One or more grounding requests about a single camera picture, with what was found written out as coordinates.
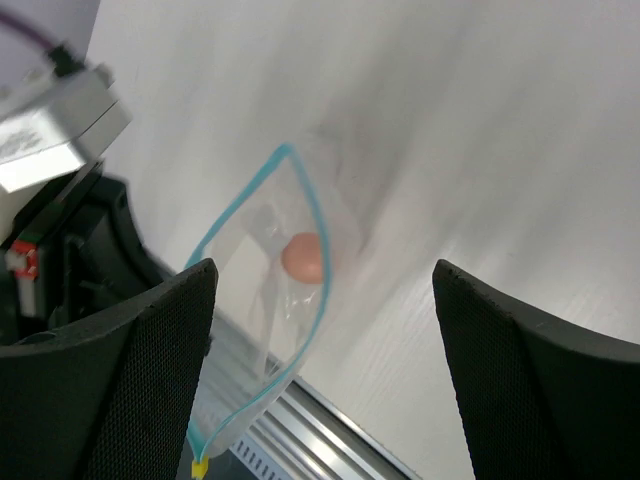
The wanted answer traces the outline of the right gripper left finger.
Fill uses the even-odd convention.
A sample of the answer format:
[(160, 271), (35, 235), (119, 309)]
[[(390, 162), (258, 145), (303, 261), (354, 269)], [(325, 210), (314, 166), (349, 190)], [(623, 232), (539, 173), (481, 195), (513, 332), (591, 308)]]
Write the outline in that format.
[(218, 272), (205, 259), (133, 298), (1, 350), (5, 479), (172, 479)]

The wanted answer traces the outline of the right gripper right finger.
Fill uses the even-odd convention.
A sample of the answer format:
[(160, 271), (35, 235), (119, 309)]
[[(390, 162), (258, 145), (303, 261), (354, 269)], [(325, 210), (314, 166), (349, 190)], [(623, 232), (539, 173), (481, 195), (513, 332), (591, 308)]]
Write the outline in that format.
[(435, 308), (478, 479), (635, 479), (639, 348), (526, 304), (446, 260)]

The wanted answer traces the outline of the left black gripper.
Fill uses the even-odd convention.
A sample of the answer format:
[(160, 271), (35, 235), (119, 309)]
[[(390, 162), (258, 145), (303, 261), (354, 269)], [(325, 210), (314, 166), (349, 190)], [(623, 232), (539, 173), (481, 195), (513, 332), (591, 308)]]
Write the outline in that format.
[(50, 180), (1, 243), (1, 342), (61, 328), (171, 275), (138, 234), (125, 181), (101, 164)]

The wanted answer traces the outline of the clear zip top bag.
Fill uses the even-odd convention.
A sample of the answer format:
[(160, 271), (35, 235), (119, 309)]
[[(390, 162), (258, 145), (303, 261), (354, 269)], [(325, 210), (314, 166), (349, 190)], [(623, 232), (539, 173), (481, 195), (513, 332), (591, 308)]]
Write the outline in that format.
[[(321, 278), (286, 271), (292, 240), (316, 244)], [(304, 362), (332, 286), (330, 236), (317, 190), (296, 148), (278, 146), (204, 234), (188, 265), (218, 269), (215, 307), (187, 440), (191, 476), (205, 477), (283, 393)]]

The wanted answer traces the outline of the pink toy egg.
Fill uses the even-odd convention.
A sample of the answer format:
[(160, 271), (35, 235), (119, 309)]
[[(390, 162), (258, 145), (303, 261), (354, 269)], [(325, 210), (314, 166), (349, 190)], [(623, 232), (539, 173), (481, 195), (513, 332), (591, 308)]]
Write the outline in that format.
[(323, 253), (319, 235), (302, 232), (294, 235), (281, 252), (285, 272), (303, 284), (323, 282)]

